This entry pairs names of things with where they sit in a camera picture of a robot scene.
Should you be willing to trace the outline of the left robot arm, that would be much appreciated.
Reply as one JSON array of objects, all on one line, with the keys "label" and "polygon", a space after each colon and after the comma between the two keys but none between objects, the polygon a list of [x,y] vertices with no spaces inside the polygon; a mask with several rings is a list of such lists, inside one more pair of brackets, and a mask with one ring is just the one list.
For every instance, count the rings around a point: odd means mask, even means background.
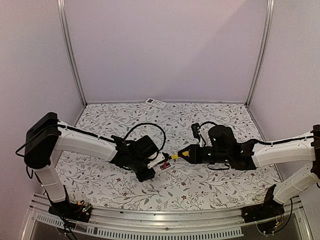
[{"label": "left robot arm", "polygon": [[107,138],[70,126],[54,112],[47,113],[27,131],[25,143],[15,153],[34,171],[63,217],[70,217],[75,210],[51,161],[53,151],[74,152],[110,162],[133,171],[140,182],[153,178],[155,166],[165,160],[162,149],[147,135],[138,140],[115,135]]}]

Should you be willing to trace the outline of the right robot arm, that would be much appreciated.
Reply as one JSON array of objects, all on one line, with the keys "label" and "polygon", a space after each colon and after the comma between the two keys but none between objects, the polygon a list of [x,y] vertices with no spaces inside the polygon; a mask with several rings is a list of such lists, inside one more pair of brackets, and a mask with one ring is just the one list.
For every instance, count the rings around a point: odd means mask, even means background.
[{"label": "right robot arm", "polygon": [[250,139],[237,142],[230,127],[216,125],[209,129],[210,145],[190,144],[178,156],[190,164],[227,164],[234,170],[255,170],[267,165],[305,161],[292,176],[269,190],[271,197],[259,206],[262,218],[269,218],[290,198],[320,182],[320,126],[301,136],[263,142]]}]

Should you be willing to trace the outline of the red black battery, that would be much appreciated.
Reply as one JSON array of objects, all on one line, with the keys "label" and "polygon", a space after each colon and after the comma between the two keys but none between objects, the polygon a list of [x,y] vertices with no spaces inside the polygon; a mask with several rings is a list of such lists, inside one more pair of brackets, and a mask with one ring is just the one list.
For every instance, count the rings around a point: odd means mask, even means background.
[{"label": "red black battery", "polygon": [[165,161],[164,164],[163,164],[163,166],[162,166],[162,169],[165,170],[165,169],[167,168],[167,165],[168,165],[168,162]]}]

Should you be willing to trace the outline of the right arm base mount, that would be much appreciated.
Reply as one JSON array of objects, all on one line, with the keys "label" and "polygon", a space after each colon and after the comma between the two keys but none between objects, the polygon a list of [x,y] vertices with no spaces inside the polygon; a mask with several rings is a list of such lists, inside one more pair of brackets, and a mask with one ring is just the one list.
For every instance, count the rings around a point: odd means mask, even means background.
[{"label": "right arm base mount", "polygon": [[272,185],[266,192],[262,203],[241,208],[241,217],[245,223],[257,222],[272,218],[257,224],[258,230],[265,235],[274,234],[285,213],[284,204],[274,200],[274,190],[276,185]]}]

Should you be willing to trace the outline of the white air conditioner remote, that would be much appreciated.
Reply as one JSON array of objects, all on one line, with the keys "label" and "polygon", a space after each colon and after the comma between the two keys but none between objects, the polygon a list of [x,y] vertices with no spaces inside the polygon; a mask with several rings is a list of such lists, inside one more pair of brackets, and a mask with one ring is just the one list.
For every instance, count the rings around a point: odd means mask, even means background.
[{"label": "white air conditioner remote", "polygon": [[153,170],[155,171],[155,176],[158,176],[162,173],[165,173],[169,170],[171,170],[174,166],[169,162],[165,161],[163,163],[157,164],[153,167]]}]

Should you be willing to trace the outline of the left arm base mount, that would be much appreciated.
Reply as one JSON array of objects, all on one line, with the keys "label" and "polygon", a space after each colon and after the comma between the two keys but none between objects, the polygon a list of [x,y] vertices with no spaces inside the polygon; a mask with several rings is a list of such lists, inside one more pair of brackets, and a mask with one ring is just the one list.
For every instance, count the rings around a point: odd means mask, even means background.
[{"label": "left arm base mount", "polygon": [[50,198],[48,200],[50,202],[48,212],[52,215],[84,223],[88,223],[91,218],[92,205],[84,200],[73,203],[69,201],[68,196],[60,202],[52,202]]}]

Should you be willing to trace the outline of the yellow handled screwdriver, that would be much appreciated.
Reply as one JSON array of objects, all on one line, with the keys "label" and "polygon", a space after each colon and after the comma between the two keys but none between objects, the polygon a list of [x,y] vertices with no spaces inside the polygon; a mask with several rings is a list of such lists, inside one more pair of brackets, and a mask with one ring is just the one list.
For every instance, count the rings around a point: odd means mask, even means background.
[{"label": "yellow handled screwdriver", "polygon": [[183,151],[183,152],[178,152],[177,154],[171,155],[171,159],[179,159],[179,158],[184,158],[184,157],[189,157],[189,151]]}]

